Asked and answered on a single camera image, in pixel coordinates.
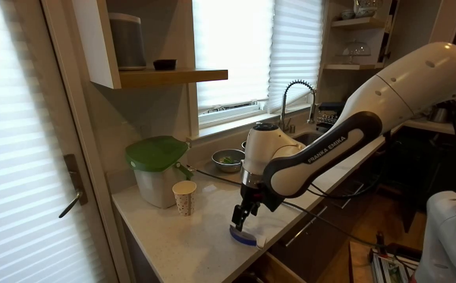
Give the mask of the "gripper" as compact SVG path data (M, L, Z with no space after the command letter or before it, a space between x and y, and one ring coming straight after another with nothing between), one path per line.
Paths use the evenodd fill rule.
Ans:
M242 196L241 204L235 205L232 216L232 224L237 231L242 231L245 220L250 216L258 215L258 203L261 203L260 188L252 188L242 184L240 188Z

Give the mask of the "white and blue object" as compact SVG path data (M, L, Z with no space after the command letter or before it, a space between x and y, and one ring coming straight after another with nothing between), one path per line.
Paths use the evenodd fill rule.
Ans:
M257 233L255 230L242 230L239 231L235 225L231 224L229 227L229 232L233 240L247 246L257 247L258 249L263 249L267 244L267 237L262 233Z

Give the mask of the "open wooden drawer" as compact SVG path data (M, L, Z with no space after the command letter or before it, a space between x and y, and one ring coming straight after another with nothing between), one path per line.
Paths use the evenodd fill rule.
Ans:
M232 283L306 283L289 267L265 252Z

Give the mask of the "metal bowl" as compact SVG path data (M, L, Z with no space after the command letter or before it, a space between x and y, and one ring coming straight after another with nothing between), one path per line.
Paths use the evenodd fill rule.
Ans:
M216 168L223 173L238 173L242 169L245 152L237 149L224 149L212 155Z

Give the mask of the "spotted paper cup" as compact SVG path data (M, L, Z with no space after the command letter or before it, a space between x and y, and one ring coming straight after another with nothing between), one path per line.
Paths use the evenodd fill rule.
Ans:
M181 216L191 216L195 211L197 184L190 180L180 181L172 187L176 207Z

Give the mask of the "white bin with green lid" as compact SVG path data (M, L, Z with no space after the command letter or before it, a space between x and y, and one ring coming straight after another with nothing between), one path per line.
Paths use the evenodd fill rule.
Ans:
M132 168L143 200L158 208L176 205L174 184L190 180L187 142L173 136L154 136L126 147L125 158Z

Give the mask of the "sink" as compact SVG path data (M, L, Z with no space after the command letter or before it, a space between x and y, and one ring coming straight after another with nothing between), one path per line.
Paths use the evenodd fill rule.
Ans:
M303 145L308 146L320 138L322 135L323 133L319 131L306 131L293 136L292 139L296 140L298 143L302 143Z

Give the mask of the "black toaster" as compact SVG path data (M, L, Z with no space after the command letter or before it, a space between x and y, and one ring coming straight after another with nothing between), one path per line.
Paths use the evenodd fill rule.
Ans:
M316 130L325 134L337 122L346 102L323 102L318 104Z

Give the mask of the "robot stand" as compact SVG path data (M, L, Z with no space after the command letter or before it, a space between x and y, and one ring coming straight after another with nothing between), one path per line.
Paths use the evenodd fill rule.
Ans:
M395 243L386 244L384 234L376 234L377 247L368 253L373 283L412 283L421 252Z

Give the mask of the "window with pleated blinds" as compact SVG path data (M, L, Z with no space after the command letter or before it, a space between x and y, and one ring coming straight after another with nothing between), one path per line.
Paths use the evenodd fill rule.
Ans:
M195 64L228 70L197 83L200 129L310 106L327 0L192 0Z

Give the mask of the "small black bowl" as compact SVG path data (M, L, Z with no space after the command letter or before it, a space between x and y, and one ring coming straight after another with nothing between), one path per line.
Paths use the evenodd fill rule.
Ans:
M171 71L176 69L177 59L158 59L153 62L156 71Z

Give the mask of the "glass cake dome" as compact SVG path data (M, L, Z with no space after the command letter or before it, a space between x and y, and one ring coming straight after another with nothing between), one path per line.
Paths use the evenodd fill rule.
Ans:
M348 64L354 64L354 57L371 56L371 48L366 42L354 40L346 44L342 56L348 58Z

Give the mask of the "grey cylindrical speaker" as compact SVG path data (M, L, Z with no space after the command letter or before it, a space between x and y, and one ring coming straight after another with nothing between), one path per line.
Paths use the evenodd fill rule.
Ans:
M139 17L109 13L109 23L120 71L144 70L147 66Z

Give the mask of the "metal pot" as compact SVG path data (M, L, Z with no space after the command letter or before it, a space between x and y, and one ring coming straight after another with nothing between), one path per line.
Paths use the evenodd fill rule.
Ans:
M445 107L432 107L428 120L433 123L447 123L449 121L449 110Z

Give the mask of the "door with pleated blind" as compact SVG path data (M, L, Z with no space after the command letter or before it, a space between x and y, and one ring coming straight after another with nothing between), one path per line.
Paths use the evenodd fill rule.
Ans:
M120 283L85 165L41 0L0 0L0 283Z

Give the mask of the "wooden wall shelf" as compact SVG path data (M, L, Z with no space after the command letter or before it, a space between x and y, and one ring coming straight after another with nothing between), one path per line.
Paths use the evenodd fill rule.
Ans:
M90 81L112 89L222 81L228 70L119 70L106 0L71 0Z

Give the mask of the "open wall shelf unit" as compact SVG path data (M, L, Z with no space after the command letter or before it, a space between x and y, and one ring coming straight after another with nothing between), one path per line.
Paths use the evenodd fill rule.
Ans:
M390 57L390 38L400 0L384 0L373 17L343 21L343 10L354 10L354 0L327 0L317 101L347 100L361 84L384 68ZM351 41L366 42L371 56L354 57L354 64L342 56Z

